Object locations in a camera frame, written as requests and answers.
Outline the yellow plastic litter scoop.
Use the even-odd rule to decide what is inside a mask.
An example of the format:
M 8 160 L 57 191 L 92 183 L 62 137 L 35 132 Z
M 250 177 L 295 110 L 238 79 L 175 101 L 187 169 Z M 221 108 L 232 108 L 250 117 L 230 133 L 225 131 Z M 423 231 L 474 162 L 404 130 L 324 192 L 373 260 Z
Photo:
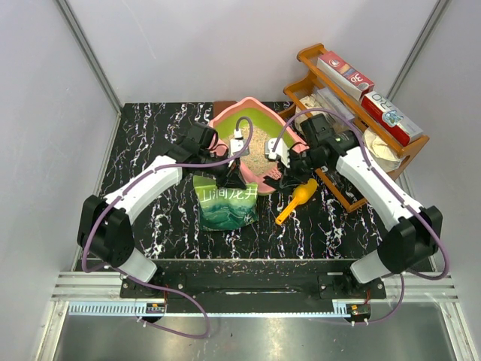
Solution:
M 316 192 L 318 186 L 314 178 L 309 179 L 306 184 L 297 186 L 292 194 L 291 202 L 277 216 L 275 223 L 281 225 L 297 206 L 307 203 Z

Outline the green cat litter bag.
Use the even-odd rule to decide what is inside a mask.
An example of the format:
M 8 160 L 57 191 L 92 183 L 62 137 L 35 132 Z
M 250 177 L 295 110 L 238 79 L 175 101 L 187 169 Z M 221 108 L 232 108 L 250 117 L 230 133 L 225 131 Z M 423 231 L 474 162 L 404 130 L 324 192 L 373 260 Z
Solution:
M 201 230 L 232 231 L 259 220 L 257 183 L 247 184 L 245 190 L 219 188 L 214 179 L 196 175 L 193 186 L 199 202 Z

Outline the pink green litter box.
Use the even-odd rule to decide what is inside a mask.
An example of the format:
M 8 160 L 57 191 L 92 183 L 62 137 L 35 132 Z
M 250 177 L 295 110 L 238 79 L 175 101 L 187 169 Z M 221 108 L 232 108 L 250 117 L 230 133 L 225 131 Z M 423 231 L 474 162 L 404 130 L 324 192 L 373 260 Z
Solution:
M 234 130 L 240 129 L 244 137 L 251 136 L 250 155 L 240 158 L 240 171 L 246 184 L 258 184 L 258 196 L 269 195 L 275 190 L 263 183 L 263 177 L 274 179 L 283 176 L 286 168 L 281 162 L 270 162 L 265 158 L 265 142 L 271 138 L 284 140 L 290 150 L 300 153 L 307 147 L 294 130 L 283 130 L 285 121 L 274 111 L 253 97 L 246 97 L 216 115 L 209 126 L 214 128 L 219 140 L 214 145 L 216 153 L 229 156 L 229 140 Z

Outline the black bag clip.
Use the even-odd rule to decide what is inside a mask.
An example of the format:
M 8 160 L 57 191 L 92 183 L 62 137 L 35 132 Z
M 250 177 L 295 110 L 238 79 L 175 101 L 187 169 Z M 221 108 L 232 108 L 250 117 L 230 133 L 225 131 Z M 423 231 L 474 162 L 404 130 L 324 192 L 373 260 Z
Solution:
M 263 183 L 269 186 L 270 188 L 273 188 L 275 191 L 284 190 L 288 186 L 284 177 L 279 177 L 277 179 L 274 179 L 270 175 L 266 175 L 263 177 Z

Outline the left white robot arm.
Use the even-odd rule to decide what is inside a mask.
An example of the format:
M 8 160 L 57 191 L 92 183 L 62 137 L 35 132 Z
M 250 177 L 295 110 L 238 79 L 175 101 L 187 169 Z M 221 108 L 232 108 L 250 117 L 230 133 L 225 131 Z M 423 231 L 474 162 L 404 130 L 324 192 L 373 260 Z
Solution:
M 104 196 L 88 197 L 82 207 L 77 243 L 83 255 L 97 256 L 103 265 L 137 281 L 146 297 L 162 291 L 163 280 L 157 265 L 135 247 L 132 224 L 158 196 L 195 171 L 214 176 L 218 187 L 244 189 L 240 157 L 250 140 L 234 140 L 240 149 L 216 154 L 213 143 L 217 131 L 196 123 L 174 143 L 166 144 L 154 161 L 126 185 Z

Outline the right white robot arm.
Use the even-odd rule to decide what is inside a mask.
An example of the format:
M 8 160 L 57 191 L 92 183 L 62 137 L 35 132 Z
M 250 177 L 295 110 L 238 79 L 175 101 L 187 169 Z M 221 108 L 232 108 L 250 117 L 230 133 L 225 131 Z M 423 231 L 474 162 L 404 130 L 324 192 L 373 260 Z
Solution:
M 337 282 L 341 291 L 358 298 L 369 284 L 388 275 L 411 271 L 419 262 L 446 250 L 440 241 L 443 215 L 407 195 L 374 161 L 361 133 L 350 122 L 335 132 L 324 114 L 301 123 L 306 150 L 288 152 L 285 173 L 302 177 L 324 165 L 345 177 L 371 204 L 386 234 L 377 249 L 356 260 Z

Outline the clear plastic box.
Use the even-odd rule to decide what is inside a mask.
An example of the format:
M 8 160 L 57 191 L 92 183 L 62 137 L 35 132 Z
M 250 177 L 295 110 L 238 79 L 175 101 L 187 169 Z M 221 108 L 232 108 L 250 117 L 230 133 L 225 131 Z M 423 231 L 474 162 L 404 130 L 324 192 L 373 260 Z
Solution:
M 313 97 L 323 108 L 338 113 L 351 123 L 354 121 L 355 115 L 330 89 L 326 87 L 316 89 Z

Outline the red white box upper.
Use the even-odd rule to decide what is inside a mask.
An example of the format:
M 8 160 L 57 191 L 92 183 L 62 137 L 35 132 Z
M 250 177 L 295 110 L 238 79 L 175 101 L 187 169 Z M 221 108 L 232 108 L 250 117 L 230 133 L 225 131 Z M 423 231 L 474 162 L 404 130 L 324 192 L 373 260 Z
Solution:
M 320 55 L 316 67 L 357 101 L 374 89 L 372 80 L 353 68 L 333 51 Z

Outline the red white box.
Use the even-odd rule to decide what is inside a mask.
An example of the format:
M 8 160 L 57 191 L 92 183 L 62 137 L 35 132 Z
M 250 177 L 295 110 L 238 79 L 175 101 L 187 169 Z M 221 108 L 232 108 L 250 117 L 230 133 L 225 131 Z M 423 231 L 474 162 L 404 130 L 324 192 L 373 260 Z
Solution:
M 372 80 L 353 68 L 333 51 L 320 55 L 316 67 L 357 101 L 374 89 Z
M 424 135 L 423 130 L 387 98 L 373 90 L 362 97 L 362 107 L 398 143 L 407 146 Z

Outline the red white box lower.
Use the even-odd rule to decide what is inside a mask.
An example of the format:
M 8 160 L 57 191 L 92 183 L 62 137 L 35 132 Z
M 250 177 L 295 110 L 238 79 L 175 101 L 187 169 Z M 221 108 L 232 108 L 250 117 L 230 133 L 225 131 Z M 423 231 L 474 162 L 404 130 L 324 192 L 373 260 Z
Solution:
M 407 146 L 424 135 L 423 130 L 387 98 L 373 90 L 362 97 L 362 107 L 398 143 Z

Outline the brown rectangular block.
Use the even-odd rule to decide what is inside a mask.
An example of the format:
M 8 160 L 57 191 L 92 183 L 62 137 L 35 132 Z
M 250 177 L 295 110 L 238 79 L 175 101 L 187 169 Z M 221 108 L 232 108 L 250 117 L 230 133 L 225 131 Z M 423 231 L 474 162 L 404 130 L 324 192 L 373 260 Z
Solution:
M 215 108 L 228 108 L 236 103 L 236 101 L 217 101 L 214 102 L 213 105 Z

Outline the wooden two-tier shelf rack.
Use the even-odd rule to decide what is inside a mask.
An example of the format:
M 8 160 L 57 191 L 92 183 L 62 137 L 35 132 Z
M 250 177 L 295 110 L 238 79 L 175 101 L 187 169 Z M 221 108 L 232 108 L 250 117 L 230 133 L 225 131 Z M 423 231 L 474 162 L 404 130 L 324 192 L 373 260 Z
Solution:
M 284 88 L 284 94 L 293 101 L 293 105 L 279 112 L 280 117 L 287 120 L 295 115 L 295 110 L 297 108 L 305 110 L 306 107 L 301 103 L 301 97 L 311 94 L 316 86 L 319 88 L 328 87 L 335 95 L 340 97 L 340 100 L 355 114 L 354 125 L 360 131 L 363 132 L 367 129 L 371 129 L 377 133 L 398 156 L 400 156 L 402 159 L 400 166 L 388 173 L 391 179 L 397 180 L 420 150 L 428 143 L 429 137 L 427 135 L 422 135 L 420 138 L 405 147 L 398 143 L 386 129 L 370 117 L 358 101 L 347 95 L 334 81 L 328 78 L 328 75 L 324 74 L 316 67 L 318 56 L 326 52 L 327 50 L 321 43 L 307 47 L 298 52 L 297 60 L 308 67 L 308 73 L 303 79 L 291 83 Z

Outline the beige paper bag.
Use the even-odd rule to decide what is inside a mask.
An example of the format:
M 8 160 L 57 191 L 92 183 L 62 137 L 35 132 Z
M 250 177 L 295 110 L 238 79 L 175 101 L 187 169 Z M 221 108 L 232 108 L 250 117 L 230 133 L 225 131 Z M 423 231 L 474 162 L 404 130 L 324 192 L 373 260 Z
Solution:
M 401 164 L 394 150 L 371 128 L 364 131 L 363 140 L 373 159 L 384 171 L 393 171 Z

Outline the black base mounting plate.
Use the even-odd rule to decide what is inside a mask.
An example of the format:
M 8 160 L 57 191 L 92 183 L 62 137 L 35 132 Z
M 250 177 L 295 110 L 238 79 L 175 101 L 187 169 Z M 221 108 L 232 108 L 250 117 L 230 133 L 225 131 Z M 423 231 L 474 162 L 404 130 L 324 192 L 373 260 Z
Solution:
M 356 286 L 345 278 L 351 259 L 161 259 L 151 281 L 191 296 L 280 293 L 321 299 L 386 298 L 377 278 Z

